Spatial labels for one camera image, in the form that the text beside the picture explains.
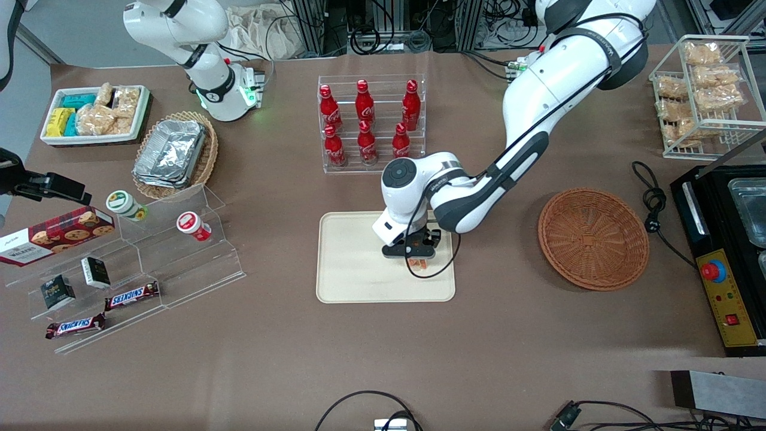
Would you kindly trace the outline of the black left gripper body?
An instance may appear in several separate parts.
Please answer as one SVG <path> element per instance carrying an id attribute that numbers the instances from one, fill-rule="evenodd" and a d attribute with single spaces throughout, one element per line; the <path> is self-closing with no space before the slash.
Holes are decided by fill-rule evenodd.
<path id="1" fill-rule="evenodd" d="M 441 237 L 440 229 L 422 228 L 410 232 L 407 238 L 399 238 L 394 245 L 384 245 L 383 256 L 389 259 L 403 258 L 402 252 L 407 250 L 410 259 L 426 259 L 426 245 L 433 245 L 437 250 Z"/>

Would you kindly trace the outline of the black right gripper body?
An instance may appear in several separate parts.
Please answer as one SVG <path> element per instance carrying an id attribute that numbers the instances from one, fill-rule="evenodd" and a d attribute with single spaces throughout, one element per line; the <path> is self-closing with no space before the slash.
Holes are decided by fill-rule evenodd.
<path id="1" fill-rule="evenodd" d="M 1 150 L 1 193 L 36 202 L 44 198 L 58 198 L 88 205 L 92 200 L 84 184 L 54 172 L 39 174 L 27 170 L 21 158 L 6 149 Z"/>

